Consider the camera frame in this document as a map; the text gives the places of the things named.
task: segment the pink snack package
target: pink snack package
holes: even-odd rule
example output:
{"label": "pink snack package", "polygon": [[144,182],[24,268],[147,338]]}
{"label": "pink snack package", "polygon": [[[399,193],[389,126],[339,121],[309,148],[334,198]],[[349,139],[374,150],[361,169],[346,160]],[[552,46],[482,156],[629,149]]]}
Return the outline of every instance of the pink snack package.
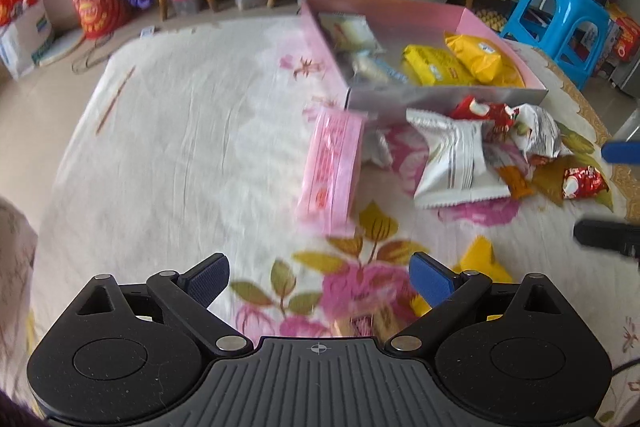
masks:
{"label": "pink snack package", "polygon": [[306,157],[296,217],[311,233],[354,237],[351,203],[360,175],[360,148],[366,118],[323,107]]}

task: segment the pink box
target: pink box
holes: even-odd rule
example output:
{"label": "pink box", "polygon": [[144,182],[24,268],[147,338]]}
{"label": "pink box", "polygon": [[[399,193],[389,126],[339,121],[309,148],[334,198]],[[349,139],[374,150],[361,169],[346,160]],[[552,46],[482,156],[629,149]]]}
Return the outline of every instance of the pink box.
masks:
{"label": "pink box", "polygon": [[[364,15],[382,47],[385,60],[398,67],[408,44],[445,47],[444,32],[475,35],[495,43],[508,55],[523,77],[521,89],[493,86],[348,86],[336,62],[331,44],[324,36],[317,15],[340,12]],[[462,6],[421,0],[305,0],[302,19],[306,40],[325,66],[324,81],[329,95],[351,110],[365,111],[379,124],[404,121],[407,108],[447,113],[473,95],[483,102],[539,105],[547,90],[506,41]]]}

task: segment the floral bedsheet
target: floral bedsheet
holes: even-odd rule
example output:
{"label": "floral bedsheet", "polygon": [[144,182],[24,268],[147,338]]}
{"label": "floral bedsheet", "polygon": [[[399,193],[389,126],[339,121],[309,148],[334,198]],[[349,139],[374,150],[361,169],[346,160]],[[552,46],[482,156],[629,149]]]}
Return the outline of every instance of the floral bedsheet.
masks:
{"label": "floral bedsheet", "polygon": [[0,197],[0,389],[12,400],[31,402],[29,292],[38,236],[27,219]]}
{"label": "floral bedsheet", "polygon": [[[532,271],[550,277],[614,367],[638,357],[636,264],[579,247],[572,228],[583,215],[638,219],[640,188],[628,168],[602,161],[606,130],[570,81],[536,50],[514,48],[548,88],[543,106],[564,143],[602,168],[607,196],[563,207],[532,196],[417,210],[412,192],[429,151],[399,125],[388,131],[391,171],[362,169],[353,212],[362,233],[343,240],[308,237],[292,217],[314,114],[340,103],[323,89],[323,64],[305,46],[299,19],[237,20],[131,42],[110,60],[58,171],[34,266],[38,334],[96,273],[136,283],[162,269],[184,272],[214,251],[228,256],[231,282],[209,309],[254,341],[330,335],[331,317],[380,288],[393,290],[396,315],[410,321],[411,253],[453,266],[484,235],[515,280]],[[54,293],[51,280],[60,282]],[[640,366],[614,378],[601,422],[634,419],[639,382]]]}

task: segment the chopstick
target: chopstick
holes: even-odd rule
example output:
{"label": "chopstick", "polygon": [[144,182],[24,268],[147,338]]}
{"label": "chopstick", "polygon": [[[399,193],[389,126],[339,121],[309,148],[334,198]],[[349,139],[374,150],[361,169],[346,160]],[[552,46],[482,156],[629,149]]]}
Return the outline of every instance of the chopstick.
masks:
{"label": "chopstick", "polygon": [[100,133],[100,131],[102,130],[102,126],[107,121],[107,117],[109,116],[109,113],[111,112],[111,109],[113,109],[113,106],[116,105],[116,100],[120,96],[120,93],[122,92],[122,88],[127,83],[127,80],[129,80],[131,78],[131,75],[133,74],[133,72],[135,70],[136,70],[136,67],[133,66],[129,70],[129,73],[127,73],[127,76],[124,77],[124,80],[122,81],[122,84],[120,84],[120,87],[116,91],[116,94],[114,95],[113,100],[111,100],[111,103],[109,104],[109,107],[107,108],[107,111],[105,111],[104,116],[102,117],[102,120],[100,120],[100,124],[98,125],[98,129],[95,130],[95,136],[98,136],[98,133]]}

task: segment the crosshair marking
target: crosshair marking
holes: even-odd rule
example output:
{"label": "crosshair marking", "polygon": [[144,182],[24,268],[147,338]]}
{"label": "crosshair marking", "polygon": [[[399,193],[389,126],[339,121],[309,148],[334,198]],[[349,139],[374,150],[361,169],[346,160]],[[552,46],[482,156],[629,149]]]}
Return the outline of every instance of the crosshair marking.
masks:
{"label": "crosshair marking", "polygon": [[327,349],[331,349],[331,347],[326,347],[324,344],[317,343],[309,347],[309,349],[311,349],[316,355],[320,355],[320,353],[324,353]]}

